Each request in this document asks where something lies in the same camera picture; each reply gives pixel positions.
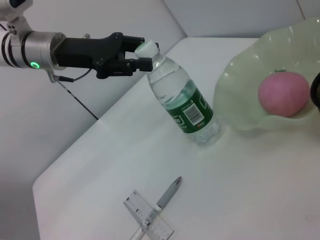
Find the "silver pen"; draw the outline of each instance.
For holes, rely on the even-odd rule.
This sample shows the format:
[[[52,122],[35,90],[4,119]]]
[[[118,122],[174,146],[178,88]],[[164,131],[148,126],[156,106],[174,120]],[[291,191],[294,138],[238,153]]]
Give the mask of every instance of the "silver pen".
[[[174,196],[176,191],[178,190],[180,183],[181,183],[182,177],[178,177],[165,191],[165,193],[162,195],[162,197],[159,199],[159,201],[156,203],[155,208],[150,212],[149,216],[145,219],[145,221],[142,223],[144,228],[148,228],[154,219],[159,215],[159,213],[162,211],[162,209],[165,208],[165,206],[168,204],[170,199]],[[144,236],[145,232],[142,227],[139,227],[137,231],[132,235],[130,240],[140,240]]]

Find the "green bowl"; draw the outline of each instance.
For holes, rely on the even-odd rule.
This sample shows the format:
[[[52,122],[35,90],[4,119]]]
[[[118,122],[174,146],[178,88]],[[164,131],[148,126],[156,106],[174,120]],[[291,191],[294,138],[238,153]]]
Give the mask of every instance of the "green bowl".
[[[281,69],[303,75],[311,85],[320,72],[320,18],[266,33],[235,56],[215,87],[216,114],[238,130],[275,130],[306,124],[317,114],[311,100],[289,118],[272,115],[259,103],[260,84]]]

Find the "white table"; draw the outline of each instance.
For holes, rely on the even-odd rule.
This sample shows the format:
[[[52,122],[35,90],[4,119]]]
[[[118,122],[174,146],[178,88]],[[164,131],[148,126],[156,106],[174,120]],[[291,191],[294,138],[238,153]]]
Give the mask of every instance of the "white table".
[[[254,41],[186,38],[168,56],[211,103],[228,61]],[[316,120],[295,131],[227,128],[216,144],[197,146],[144,77],[35,182],[41,240],[127,240],[138,224],[123,200],[135,188],[154,205],[178,176],[181,187],[161,213],[171,240],[318,240]]]

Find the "transparent ruler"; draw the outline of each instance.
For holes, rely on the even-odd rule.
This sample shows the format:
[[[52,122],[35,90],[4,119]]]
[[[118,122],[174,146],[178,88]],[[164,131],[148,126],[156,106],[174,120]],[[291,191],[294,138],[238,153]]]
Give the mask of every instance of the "transparent ruler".
[[[149,213],[153,210],[153,207],[151,207],[136,190],[133,190],[123,204],[140,226],[142,226],[143,221],[145,221]],[[160,216],[154,219],[148,229],[143,230],[150,240],[168,240],[174,233],[174,230]]]

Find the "plastic bottle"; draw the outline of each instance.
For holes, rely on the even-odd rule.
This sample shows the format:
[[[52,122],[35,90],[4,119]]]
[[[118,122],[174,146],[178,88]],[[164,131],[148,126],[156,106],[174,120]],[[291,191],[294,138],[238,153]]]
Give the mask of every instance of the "plastic bottle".
[[[134,53],[138,58],[152,58],[153,71],[147,73],[149,85],[186,136],[197,144],[218,138],[220,124],[188,73],[162,55],[152,40],[142,43]]]

